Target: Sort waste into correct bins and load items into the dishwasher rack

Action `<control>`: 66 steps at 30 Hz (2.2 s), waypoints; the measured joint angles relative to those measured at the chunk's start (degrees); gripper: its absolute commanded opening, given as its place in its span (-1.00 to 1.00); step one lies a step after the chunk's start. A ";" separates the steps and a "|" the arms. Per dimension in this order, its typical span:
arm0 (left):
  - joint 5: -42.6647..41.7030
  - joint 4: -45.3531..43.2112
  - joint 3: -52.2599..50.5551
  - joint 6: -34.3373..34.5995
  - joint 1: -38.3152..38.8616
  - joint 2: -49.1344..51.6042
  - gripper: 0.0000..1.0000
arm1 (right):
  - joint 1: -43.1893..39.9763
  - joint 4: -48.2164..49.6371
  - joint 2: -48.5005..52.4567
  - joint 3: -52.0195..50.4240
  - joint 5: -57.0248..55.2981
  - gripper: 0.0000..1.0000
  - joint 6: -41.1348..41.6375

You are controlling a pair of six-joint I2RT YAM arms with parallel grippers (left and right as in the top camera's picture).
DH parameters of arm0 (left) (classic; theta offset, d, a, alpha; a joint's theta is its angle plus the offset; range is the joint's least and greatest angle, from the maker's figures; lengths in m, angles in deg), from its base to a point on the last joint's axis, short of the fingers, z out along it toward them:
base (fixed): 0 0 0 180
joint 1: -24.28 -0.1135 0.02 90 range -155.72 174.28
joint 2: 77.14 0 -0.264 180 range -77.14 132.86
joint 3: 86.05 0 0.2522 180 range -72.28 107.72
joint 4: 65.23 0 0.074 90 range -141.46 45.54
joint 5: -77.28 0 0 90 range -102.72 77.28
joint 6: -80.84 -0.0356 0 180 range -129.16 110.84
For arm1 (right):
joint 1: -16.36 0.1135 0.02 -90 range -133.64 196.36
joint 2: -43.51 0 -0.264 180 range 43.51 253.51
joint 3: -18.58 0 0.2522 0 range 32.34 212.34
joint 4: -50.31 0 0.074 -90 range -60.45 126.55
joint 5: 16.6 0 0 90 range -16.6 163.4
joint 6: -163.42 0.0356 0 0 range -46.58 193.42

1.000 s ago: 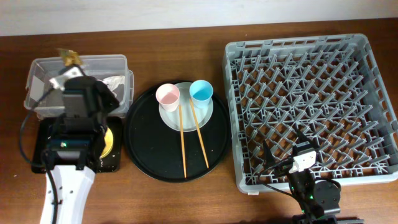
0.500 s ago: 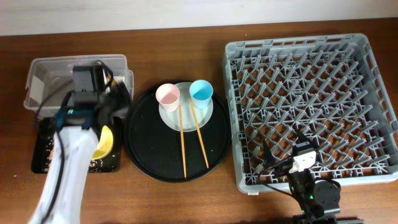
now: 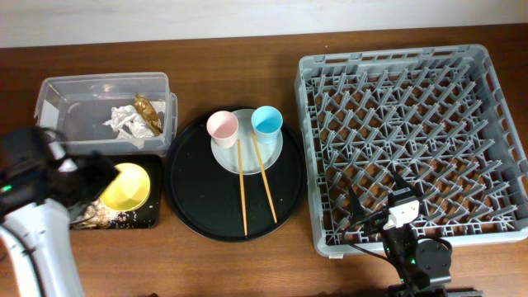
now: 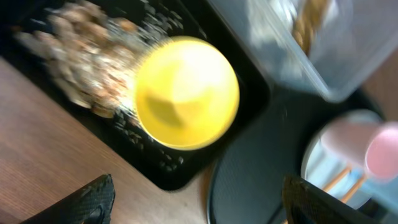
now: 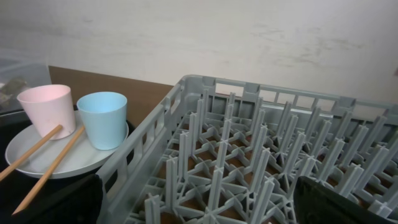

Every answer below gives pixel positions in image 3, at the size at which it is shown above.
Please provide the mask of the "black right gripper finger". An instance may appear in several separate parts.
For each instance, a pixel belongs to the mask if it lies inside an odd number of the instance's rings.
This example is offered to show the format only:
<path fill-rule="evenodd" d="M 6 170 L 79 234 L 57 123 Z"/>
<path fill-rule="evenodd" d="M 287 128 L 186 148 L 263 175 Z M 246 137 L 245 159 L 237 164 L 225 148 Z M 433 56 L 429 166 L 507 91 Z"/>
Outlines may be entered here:
<path fill-rule="evenodd" d="M 416 188 L 413 185 L 411 185 L 409 182 L 405 181 L 404 178 L 401 177 L 395 170 L 391 170 L 391 173 L 393 175 L 394 182 L 395 182 L 395 189 L 397 191 L 407 189 L 413 194 L 417 193 Z"/>
<path fill-rule="evenodd" d="M 365 218 L 365 212 L 362 208 L 361 202 L 354 192 L 352 186 L 348 187 L 349 196 L 350 196 L 350 213 L 354 221 L 362 221 Z"/>

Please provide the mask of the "yellow bowl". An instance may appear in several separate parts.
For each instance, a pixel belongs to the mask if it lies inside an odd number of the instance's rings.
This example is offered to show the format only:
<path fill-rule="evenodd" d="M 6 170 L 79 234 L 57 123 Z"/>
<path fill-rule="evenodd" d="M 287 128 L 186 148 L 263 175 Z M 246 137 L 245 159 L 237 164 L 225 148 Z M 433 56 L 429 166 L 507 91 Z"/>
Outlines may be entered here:
<path fill-rule="evenodd" d="M 141 207 L 150 194 L 150 178 L 146 170 L 134 163 L 115 165 L 116 179 L 103 191 L 99 200 L 110 210 L 132 211 Z"/>

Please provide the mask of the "white napkin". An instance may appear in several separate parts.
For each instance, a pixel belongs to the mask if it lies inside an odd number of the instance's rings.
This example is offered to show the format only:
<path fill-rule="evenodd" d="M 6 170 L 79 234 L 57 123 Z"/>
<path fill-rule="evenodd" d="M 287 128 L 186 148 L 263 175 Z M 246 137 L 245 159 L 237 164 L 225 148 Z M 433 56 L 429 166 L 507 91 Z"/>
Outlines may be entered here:
<path fill-rule="evenodd" d="M 130 141 L 138 149 L 144 146 L 147 138 L 155 137 L 133 105 L 112 107 L 111 118 L 102 124 L 117 133 L 116 139 Z"/>

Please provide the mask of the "blue cup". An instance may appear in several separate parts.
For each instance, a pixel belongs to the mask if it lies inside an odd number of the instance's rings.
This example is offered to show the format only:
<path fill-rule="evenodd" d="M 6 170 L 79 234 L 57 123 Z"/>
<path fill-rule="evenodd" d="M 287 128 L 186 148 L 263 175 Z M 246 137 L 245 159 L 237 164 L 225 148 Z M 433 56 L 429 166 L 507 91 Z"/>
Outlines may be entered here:
<path fill-rule="evenodd" d="M 271 144 L 278 138 L 283 125 L 283 117 L 275 107 L 261 106 L 252 113 L 251 124 L 257 141 Z"/>

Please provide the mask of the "gold foil wrapper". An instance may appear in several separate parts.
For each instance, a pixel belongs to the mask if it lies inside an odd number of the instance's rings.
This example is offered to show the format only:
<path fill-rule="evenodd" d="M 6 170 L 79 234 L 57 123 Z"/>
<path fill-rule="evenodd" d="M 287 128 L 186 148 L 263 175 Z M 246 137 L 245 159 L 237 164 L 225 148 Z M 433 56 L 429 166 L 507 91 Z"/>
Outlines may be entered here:
<path fill-rule="evenodd" d="M 135 94 L 134 108 L 155 136 L 159 136 L 163 132 L 161 119 L 145 96 Z"/>

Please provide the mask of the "grey plate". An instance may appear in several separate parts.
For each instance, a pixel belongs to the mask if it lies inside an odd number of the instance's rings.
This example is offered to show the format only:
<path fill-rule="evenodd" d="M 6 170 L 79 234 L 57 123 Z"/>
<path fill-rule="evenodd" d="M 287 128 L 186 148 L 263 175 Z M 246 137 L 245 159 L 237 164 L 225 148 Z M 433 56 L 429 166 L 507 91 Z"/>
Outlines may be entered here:
<path fill-rule="evenodd" d="M 233 112 L 239 122 L 238 137 L 241 140 L 244 175 L 261 173 L 260 165 L 257 160 L 257 153 L 252 140 L 251 115 L 253 112 L 254 109 L 239 109 Z M 281 155 L 283 148 L 282 132 L 279 132 L 273 143 L 264 144 L 258 140 L 257 144 L 261 154 L 262 164 L 267 170 Z M 222 148 L 214 140 L 210 141 L 210 145 L 212 154 L 217 163 L 227 171 L 239 174 L 238 146 L 234 144 L 230 148 Z"/>

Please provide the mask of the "pink cup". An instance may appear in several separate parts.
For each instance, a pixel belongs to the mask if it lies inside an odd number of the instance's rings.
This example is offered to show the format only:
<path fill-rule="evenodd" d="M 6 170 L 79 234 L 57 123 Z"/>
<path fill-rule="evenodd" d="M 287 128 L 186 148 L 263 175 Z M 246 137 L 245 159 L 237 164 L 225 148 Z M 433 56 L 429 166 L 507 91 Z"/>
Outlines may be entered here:
<path fill-rule="evenodd" d="M 216 111 L 206 122 L 206 129 L 221 148 L 231 148 L 238 139 L 238 118 L 230 111 Z"/>

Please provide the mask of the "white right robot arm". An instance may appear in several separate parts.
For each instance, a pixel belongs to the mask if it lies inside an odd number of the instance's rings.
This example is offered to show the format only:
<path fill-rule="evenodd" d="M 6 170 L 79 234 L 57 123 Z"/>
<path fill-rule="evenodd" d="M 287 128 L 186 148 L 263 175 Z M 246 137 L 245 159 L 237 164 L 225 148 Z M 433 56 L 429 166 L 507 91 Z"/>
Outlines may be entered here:
<path fill-rule="evenodd" d="M 380 235 L 385 255 L 374 254 L 347 239 L 343 242 L 360 252 L 378 257 L 395 268 L 401 283 L 389 286 L 387 296 L 482 296 L 481 290 L 446 289 L 446 284 L 451 282 L 453 247 L 445 239 L 419 237 L 413 232 L 411 223 L 420 215 L 425 196 L 398 173 L 391 174 L 396 190 L 389 193 L 386 206 L 371 214 L 364 212 L 353 188 L 348 188 L 352 218 L 351 224 L 342 231 L 347 233 L 360 225 L 366 234 Z"/>

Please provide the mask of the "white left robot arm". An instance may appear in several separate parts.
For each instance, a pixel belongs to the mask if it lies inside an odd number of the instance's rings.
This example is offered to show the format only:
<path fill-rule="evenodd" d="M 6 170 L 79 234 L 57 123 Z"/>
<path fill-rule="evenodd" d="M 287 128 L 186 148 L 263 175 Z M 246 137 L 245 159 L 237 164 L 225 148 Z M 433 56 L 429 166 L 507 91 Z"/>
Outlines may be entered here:
<path fill-rule="evenodd" d="M 66 137 L 30 126 L 1 138 L 1 239 L 22 296 L 82 296 L 69 230 L 118 177 L 98 152 L 74 155 Z"/>

